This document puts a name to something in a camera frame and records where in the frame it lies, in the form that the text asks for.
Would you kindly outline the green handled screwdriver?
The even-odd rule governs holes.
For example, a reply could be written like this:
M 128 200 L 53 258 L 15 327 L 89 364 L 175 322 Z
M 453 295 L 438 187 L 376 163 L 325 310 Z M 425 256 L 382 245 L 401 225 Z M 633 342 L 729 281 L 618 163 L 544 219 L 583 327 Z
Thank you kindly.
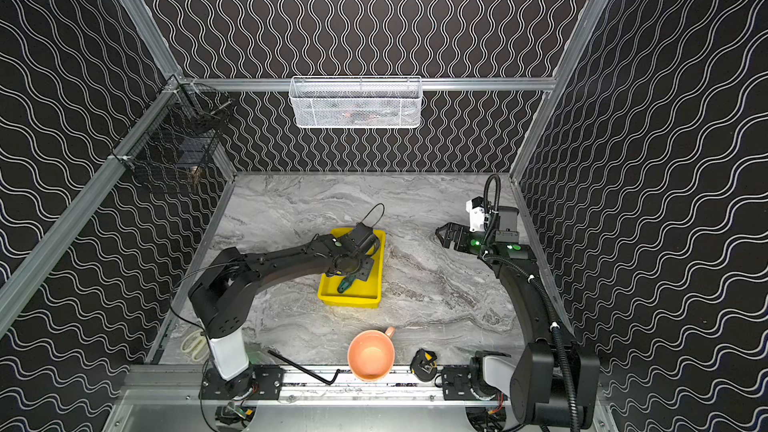
M 337 286 L 337 293 L 338 294 L 346 293 L 352 287 L 355 281 L 356 281 L 355 276 L 349 275 L 344 277 L 339 283 L 339 285 Z

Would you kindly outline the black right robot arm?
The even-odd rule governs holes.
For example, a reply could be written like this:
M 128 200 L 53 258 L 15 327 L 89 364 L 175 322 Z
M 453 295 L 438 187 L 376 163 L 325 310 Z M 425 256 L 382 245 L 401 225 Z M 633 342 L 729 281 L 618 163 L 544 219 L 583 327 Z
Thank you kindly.
M 485 237 L 457 223 L 438 228 L 435 235 L 443 247 L 476 256 L 492 270 L 512 302 L 525 340 L 518 359 L 491 351 L 472 357 L 465 368 L 472 394 L 508 398 L 520 425 L 589 428 L 600 361 L 567 329 L 530 246 L 502 242 L 500 232 Z

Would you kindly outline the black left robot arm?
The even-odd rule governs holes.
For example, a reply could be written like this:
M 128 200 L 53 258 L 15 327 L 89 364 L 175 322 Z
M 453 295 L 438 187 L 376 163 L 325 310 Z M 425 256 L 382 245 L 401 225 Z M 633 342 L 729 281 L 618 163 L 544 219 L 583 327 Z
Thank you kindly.
M 188 292 L 219 377 L 231 381 L 250 368 L 242 328 L 259 293 L 309 275 L 340 277 L 352 285 L 370 276 L 373 254 L 382 246 L 374 230 L 359 223 L 339 237 L 317 235 L 275 252 L 221 252 Z

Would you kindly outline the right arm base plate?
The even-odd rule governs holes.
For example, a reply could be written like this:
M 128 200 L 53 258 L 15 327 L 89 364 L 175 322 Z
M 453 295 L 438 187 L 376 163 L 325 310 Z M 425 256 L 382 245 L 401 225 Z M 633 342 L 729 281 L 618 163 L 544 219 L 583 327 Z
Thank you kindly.
M 450 365 L 438 375 L 444 401 L 490 401 L 508 398 L 508 386 L 492 370 L 481 367 Z

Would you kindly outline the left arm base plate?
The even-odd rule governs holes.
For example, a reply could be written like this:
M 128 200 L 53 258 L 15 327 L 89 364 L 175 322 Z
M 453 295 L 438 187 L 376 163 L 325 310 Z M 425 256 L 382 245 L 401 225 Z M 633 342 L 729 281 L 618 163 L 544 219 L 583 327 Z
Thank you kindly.
M 232 379 L 225 380 L 215 367 L 209 367 L 199 392 L 202 400 L 277 400 L 285 371 L 276 365 L 252 365 Z

